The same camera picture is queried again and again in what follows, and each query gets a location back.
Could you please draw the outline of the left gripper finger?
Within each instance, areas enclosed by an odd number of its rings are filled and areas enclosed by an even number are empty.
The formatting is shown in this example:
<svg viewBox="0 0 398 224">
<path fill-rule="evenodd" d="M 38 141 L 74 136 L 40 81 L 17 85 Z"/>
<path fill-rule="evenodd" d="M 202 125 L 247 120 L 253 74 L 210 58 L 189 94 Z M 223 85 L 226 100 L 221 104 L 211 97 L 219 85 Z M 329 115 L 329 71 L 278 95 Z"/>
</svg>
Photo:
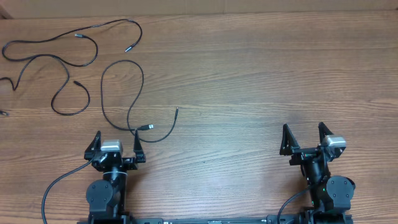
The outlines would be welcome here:
<svg viewBox="0 0 398 224">
<path fill-rule="evenodd" d="M 92 158 L 94 158 L 94 156 L 98 151 L 100 151 L 100 149 L 101 149 L 101 131 L 97 131 L 94 139 L 85 150 L 84 159 L 87 161 L 92 160 Z"/>
<path fill-rule="evenodd" d="M 141 145 L 141 140 L 139 138 L 138 130 L 135 130 L 134 135 L 134 148 L 133 152 L 135 153 L 135 163 L 145 163 L 146 155 Z"/>
</svg>

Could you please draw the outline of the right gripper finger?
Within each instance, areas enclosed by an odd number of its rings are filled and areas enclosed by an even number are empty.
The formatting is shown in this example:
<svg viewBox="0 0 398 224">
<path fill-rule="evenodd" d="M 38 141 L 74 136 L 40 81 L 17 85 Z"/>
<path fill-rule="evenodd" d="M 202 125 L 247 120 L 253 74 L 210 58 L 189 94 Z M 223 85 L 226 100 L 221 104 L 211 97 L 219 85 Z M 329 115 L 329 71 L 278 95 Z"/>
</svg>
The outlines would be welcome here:
<svg viewBox="0 0 398 224">
<path fill-rule="evenodd" d="M 326 137 L 327 135 L 333 135 L 333 133 L 327 128 L 324 122 L 318 124 L 318 132 L 320 137 Z"/>
<path fill-rule="evenodd" d="M 280 145 L 279 154 L 281 156 L 291 156 L 298 153 L 300 146 L 292 134 L 288 124 L 284 124 L 282 127 L 282 142 Z"/>
</svg>

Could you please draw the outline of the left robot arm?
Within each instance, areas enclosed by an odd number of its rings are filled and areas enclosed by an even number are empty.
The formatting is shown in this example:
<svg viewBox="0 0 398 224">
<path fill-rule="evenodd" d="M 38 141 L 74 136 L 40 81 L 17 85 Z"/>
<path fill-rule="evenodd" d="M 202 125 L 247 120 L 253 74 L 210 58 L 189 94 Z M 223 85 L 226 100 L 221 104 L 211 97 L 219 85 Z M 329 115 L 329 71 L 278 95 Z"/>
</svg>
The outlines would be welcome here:
<svg viewBox="0 0 398 224">
<path fill-rule="evenodd" d="M 120 140 L 101 140 L 98 131 L 87 147 L 84 159 L 99 172 L 102 178 L 92 182 L 86 190 L 89 204 L 87 224 L 123 223 L 133 224 L 136 219 L 125 211 L 127 172 L 137 170 L 138 164 L 146 162 L 146 156 L 138 135 L 134 136 L 134 157 L 123 157 Z"/>
</svg>

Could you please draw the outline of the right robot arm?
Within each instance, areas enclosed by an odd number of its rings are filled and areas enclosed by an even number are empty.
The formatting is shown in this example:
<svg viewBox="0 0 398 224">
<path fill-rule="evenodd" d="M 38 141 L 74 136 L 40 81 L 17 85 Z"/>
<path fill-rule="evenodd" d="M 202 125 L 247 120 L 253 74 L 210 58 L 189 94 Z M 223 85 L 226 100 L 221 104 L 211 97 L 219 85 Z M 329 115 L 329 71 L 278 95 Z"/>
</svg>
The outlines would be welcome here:
<svg viewBox="0 0 398 224">
<path fill-rule="evenodd" d="M 282 128 L 279 154 L 290 156 L 289 164 L 299 166 L 307 181 L 307 187 L 291 196 L 278 211 L 276 223 L 353 223 L 351 199 L 356 185 L 350 178 L 332 176 L 328 163 L 339 158 L 346 149 L 343 136 L 333 134 L 324 123 L 318 124 L 320 142 L 316 147 L 302 148 L 288 124 Z M 311 207 L 305 207 L 296 215 L 283 215 L 284 208 L 301 195 L 309 193 Z"/>
</svg>

